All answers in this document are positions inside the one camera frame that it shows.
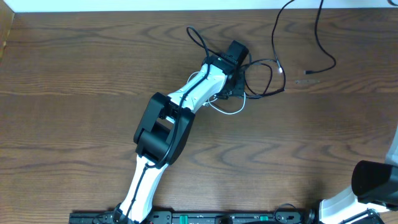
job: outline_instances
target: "black wire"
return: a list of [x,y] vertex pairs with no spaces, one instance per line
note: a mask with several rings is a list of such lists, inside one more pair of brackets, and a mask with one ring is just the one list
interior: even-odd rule
[[195,32],[195,34],[199,37],[199,39],[200,39],[200,41],[203,43],[203,45],[200,44],[199,42],[197,42],[197,40],[195,40],[195,38],[193,38],[192,35],[191,35],[191,33],[189,33],[189,31],[187,30],[187,33],[188,33],[189,38],[191,38],[191,40],[194,41],[195,44],[197,44],[199,47],[201,47],[201,48],[203,48],[203,49],[205,49],[205,50],[207,49],[209,52],[211,52],[211,53],[213,53],[213,54],[215,54],[215,55],[217,55],[217,56],[219,56],[219,57],[222,57],[219,53],[215,52],[214,50],[211,50],[210,48],[208,48],[208,47],[206,46],[206,44],[204,44],[205,41],[203,40],[203,38],[201,37],[201,35],[199,35],[199,33],[198,33],[196,30],[195,30],[194,32]]
[[300,214],[300,221],[298,221],[297,223],[292,223],[292,224],[300,224],[300,223],[304,222],[304,216],[303,216],[303,214],[301,214],[301,212],[299,212],[299,210],[298,210],[294,205],[292,205],[292,204],[290,204],[290,203],[285,203],[285,204],[283,204],[283,205],[279,205],[279,207],[274,211],[274,220],[275,220],[275,221],[277,221],[277,222],[279,222],[279,223],[282,223],[281,221],[279,221],[279,219],[277,219],[276,213],[277,213],[278,210],[280,210],[282,207],[286,207],[286,206],[293,207],[294,210],[296,210],[296,212],[297,212],[298,214]]
[[333,65],[330,66],[330,67],[328,67],[328,68],[319,70],[319,71],[306,70],[306,71],[304,71],[304,74],[307,74],[307,75],[308,75],[308,74],[314,74],[314,73],[325,72],[325,71],[327,71],[327,70],[331,70],[332,68],[334,68],[334,67],[336,66],[336,59],[334,58],[334,56],[332,56],[331,54],[329,54],[329,53],[322,47],[321,43],[319,42],[319,37],[318,37],[318,22],[319,22],[319,17],[321,16],[322,5],[323,5],[323,0],[321,0],[321,3],[320,3],[320,5],[319,5],[319,9],[318,9],[318,13],[317,13],[317,18],[315,19],[315,27],[314,27],[315,40],[317,41],[317,44],[318,44],[319,48],[321,49],[321,51],[322,51],[325,55],[329,56],[329,57],[333,60]]
[[[274,59],[266,59],[266,58],[265,58],[265,59],[255,60],[255,61],[252,62],[252,56],[251,56],[251,54],[249,54],[249,63],[241,66],[241,69],[242,69],[241,71],[244,72],[244,83],[245,83],[246,87],[248,88],[248,90],[249,90],[251,93],[254,94],[254,95],[250,95],[250,94],[248,94],[248,93],[245,92],[246,97],[247,97],[248,99],[260,99],[260,98],[263,98],[263,97],[266,97],[266,96],[273,96],[273,95],[275,95],[275,94],[282,93],[283,91],[285,91],[285,86],[286,86],[286,74],[285,74],[285,70],[284,70],[283,66],[280,64],[280,61],[279,61],[278,56],[277,56],[277,54],[276,54],[275,43],[274,43],[274,34],[275,34],[276,27],[277,27],[277,25],[278,25],[278,20],[279,20],[280,14],[281,14],[282,11],[286,8],[286,6],[288,6],[290,3],[294,2],[294,1],[295,1],[295,0],[290,0],[288,3],[286,3],[286,4],[282,7],[282,9],[280,9],[280,11],[278,12],[278,15],[277,15],[277,17],[276,17],[276,20],[275,20],[274,28],[272,29],[272,34],[271,34],[271,45],[272,45],[272,50],[273,50],[273,52],[274,52],[275,60],[274,60]],[[282,87],[279,88],[278,90],[273,91],[273,92],[270,92],[270,93],[267,93],[267,90],[268,90],[269,85],[271,84],[271,81],[272,81],[272,67],[269,66],[269,65],[267,65],[267,64],[260,63],[260,62],[263,62],[263,61],[274,62],[274,63],[276,63],[276,64],[278,65],[278,68],[282,70],[282,74],[283,74],[283,78],[284,78]],[[255,92],[250,88],[250,86],[248,85],[248,81],[246,80],[246,74],[245,74],[245,73],[246,73],[246,70],[247,70],[251,65],[263,65],[263,66],[267,66],[267,67],[270,69],[270,71],[271,71],[270,78],[269,78],[269,81],[268,81],[268,83],[267,83],[266,89],[265,89],[265,90],[263,91],[263,93],[261,93],[261,94],[255,93]]]
[[277,64],[278,64],[278,67],[281,67],[281,66],[280,66],[280,62],[279,62],[279,60],[278,60],[278,56],[276,55],[276,51],[275,51],[274,33],[275,33],[276,25],[278,24],[278,20],[279,20],[280,14],[282,13],[282,11],[285,9],[286,6],[288,6],[290,3],[294,2],[294,1],[295,1],[295,0],[289,1],[288,3],[286,3],[286,4],[282,7],[282,9],[280,9],[280,11],[278,12],[278,15],[276,16],[274,28],[272,29],[271,44],[272,44],[272,50],[274,51],[274,56],[275,56],[275,60],[276,60],[276,62],[277,62]]
[[128,219],[128,217],[129,217],[129,213],[130,213],[130,211],[131,211],[132,205],[133,205],[134,202],[136,201],[136,197],[137,197],[137,193],[138,193],[138,188],[139,188],[139,186],[141,185],[142,179],[144,178],[144,174],[145,174],[145,172],[147,171],[147,169],[148,169],[148,167],[145,166],[144,169],[142,170],[142,174],[141,174],[141,176],[139,177],[136,190],[134,191],[134,195],[132,196],[129,209],[127,210],[127,214],[126,214],[126,216],[121,220],[121,222],[124,222],[124,221],[125,221],[126,219]]
[[387,0],[391,6],[398,6],[398,4],[394,3],[392,0]]

